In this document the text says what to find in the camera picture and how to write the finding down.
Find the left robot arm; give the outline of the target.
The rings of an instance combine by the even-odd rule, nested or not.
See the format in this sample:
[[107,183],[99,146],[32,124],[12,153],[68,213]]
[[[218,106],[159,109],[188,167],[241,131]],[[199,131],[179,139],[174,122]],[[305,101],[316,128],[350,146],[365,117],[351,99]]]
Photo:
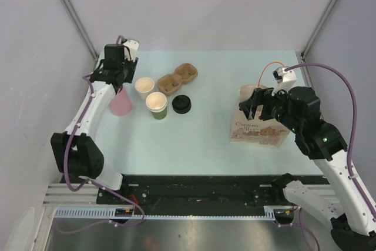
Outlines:
[[51,147],[58,171],[65,182],[70,177],[110,189],[109,196],[118,204],[125,203],[130,190],[122,185],[123,176],[116,172],[95,143],[102,116],[124,84],[132,83],[138,63],[139,42],[124,39],[107,44],[99,65],[83,79],[88,83],[86,96],[72,122],[62,133],[54,133]]

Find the cardboard cup carrier stack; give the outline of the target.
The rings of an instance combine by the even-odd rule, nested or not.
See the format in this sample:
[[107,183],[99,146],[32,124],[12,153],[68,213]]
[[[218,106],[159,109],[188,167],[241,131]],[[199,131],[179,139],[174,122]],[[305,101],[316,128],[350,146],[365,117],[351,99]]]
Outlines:
[[177,92],[183,84],[190,83],[198,76],[198,70],[190,63],[179,65],[173,73],[166,74],[157,81],[158,90],[166,96]]

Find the black lid stack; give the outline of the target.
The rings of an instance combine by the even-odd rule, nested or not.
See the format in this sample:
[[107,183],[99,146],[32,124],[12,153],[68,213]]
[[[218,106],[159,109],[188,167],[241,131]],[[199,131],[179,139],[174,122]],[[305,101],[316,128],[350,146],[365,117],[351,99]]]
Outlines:
[[185,114],[191,110],[192,103],[187,95],[177,95],[172,100],[173,110],[178,114]]

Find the pink straw holder cup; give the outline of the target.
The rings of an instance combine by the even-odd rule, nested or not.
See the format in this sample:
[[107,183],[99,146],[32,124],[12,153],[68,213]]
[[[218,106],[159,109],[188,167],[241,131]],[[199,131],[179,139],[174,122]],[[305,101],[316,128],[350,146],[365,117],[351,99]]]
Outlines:
[[109,110],[115,116],[125,116],[132,110],[132,101],[124,87],[111,100]]

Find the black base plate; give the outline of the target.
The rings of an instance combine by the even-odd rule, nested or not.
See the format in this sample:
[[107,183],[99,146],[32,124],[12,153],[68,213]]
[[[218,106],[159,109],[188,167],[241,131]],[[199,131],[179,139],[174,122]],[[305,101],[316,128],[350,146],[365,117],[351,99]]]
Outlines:
[[125,176],[116,193],[138,200],[139,205],[154,205],[161,199],[290,205],[282,188],[275,185],[282,180],[296,178],[288,173],[281,176]]

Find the green cup stack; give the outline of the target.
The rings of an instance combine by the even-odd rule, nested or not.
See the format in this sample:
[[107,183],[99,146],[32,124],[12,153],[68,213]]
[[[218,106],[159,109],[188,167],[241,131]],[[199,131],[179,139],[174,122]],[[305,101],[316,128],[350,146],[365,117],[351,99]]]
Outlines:
[[156,120],[162,120],[167,115],[167,97],[161,92],[153,92],[146,98],[146,106]]

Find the paper takeout bag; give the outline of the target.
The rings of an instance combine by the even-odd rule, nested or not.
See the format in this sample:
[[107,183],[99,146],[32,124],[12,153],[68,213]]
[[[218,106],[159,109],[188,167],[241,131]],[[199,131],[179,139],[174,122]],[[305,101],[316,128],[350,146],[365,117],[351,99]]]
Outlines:
[[259,119],[263,107],[259,106],[253,120],[247,120],[245,114],[236,107],[231,122],[231,143],[278,148],[285,141],[290,131],[274,119]]

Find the aluminium rail frame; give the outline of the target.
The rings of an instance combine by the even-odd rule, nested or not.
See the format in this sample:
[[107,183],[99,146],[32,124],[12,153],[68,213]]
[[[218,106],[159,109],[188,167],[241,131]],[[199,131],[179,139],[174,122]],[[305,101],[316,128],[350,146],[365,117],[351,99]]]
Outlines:
[[64,183],[51,183],[46,191],[42,206],[95,206],[99,189],[85,185],[79,191],[71,191]]

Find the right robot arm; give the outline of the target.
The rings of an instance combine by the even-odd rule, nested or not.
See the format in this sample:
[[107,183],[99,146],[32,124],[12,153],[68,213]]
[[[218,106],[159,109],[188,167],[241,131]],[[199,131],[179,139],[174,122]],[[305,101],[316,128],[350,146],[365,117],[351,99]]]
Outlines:
[[341,250],[375,250],[375,216],[370,211],[375,201],[367,205],[358,190],[364,185],[349,173],[353,168],[347,162],[350,150],[340,131],[321,118],[319,97],[312,88],[302,86],[272,91],[254,89],[239,109],[249,120],[274,119],[291,130],[301,153],[322,171],[338,199],[329,201],[286,173],[272,182],[272,200],[300,206],[329,229]]

